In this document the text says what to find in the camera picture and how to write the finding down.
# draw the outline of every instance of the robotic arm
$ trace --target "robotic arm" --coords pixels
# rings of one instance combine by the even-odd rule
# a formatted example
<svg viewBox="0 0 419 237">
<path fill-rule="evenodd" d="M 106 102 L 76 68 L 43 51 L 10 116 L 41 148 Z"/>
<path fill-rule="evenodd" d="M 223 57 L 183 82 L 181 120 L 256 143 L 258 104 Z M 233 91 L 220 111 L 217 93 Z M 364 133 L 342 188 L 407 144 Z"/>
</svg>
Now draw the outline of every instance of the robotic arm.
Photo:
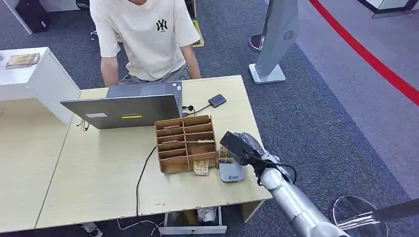
<svg viewBox="0 0 419 237">
<path fill-rule="evenodd" d="M 220 143 L 238 164 L 253 166 L 258 184 L 271 193 L 298 237 L 350 237 L 324 217 L 291 182 L 279 158 L 264 150 L 250 134 L 227 132 Z"/>
</svg>

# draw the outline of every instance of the man's hand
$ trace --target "man's hand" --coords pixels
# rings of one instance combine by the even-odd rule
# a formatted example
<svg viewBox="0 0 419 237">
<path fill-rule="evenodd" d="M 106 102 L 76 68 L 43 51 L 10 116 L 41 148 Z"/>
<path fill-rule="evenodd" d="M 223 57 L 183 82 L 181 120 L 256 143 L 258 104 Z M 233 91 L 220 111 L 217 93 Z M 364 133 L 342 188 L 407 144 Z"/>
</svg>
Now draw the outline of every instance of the man's hand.
<svg viewBox="0 0 419 237">
<path fill-rule="evenodd" d="M 118 85 L 118 60 L 116 57 L 102 58 L 100 70 L 106 87 Z"/>
<path fill-rule="evenodd" d="M 191 79 L 201 78 L 201 72 L 199 71 L 198 62 L 196 61 L 192 45 L 180 47 L 180 51 L 182 51 L 183 57 L 186 61 L 186 65 L 188 65 L 189 73 L 191 74 Z"/>
</svg>

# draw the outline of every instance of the laptop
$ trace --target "laptop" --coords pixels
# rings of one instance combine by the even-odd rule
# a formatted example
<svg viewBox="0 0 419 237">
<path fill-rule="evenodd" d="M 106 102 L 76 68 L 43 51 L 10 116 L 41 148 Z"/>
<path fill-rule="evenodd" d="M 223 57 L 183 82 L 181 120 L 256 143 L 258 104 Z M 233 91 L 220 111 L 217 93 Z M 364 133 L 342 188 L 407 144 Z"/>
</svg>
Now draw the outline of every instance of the laptop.
<svg viewBox="0 0 419 237">
<path fill-rule="evenodd" d="M 180 118 L 181 96 L 181 82 L 159 82 L 111 86 L 106 98 L 61 104 L 97 129 L 138 127 Z"/>
</svg>

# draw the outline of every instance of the desk leg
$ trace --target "desk leg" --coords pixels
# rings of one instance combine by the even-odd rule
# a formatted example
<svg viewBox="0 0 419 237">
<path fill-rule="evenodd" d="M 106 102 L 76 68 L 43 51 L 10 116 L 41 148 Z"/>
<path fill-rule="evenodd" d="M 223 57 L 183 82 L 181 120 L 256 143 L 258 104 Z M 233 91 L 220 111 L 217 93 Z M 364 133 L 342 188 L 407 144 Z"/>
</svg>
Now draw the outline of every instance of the desk leg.
<svg viewBox="0 0 419 237">
<path fill-rule="evenodd" d="M 253 201 L 240 204 L 242 210 L 243 221 L 247 223 L 250 218 L 256 213 L 256 211 L 262 206 L 265 200 Z"/>
</svg>

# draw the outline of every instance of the yellow sticker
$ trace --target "yellow sticker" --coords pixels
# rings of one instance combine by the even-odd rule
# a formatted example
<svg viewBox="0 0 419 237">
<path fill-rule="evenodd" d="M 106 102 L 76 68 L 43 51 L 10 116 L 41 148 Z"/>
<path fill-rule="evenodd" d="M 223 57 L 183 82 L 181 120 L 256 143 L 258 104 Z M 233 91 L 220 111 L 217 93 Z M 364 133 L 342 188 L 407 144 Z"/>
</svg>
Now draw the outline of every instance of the yellow sticker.
<svg viewBox="0 0 419 237">
<path fill-rule="evenodd" d="M 125 118 L 126 118 L 126 119 L 132 119 L 132 118 L 133 118 L 133 119 L 136 119 L 136 118 L 138 119 L 138 118 L 142 118 L 142 117 L 143 117 L 143 116 L 141 116 L 141 115 L 122 115 L 122 116 L 121 116 L 121 118 L 123 118 L 123 119 L 125 119 Z"/>
</svg>

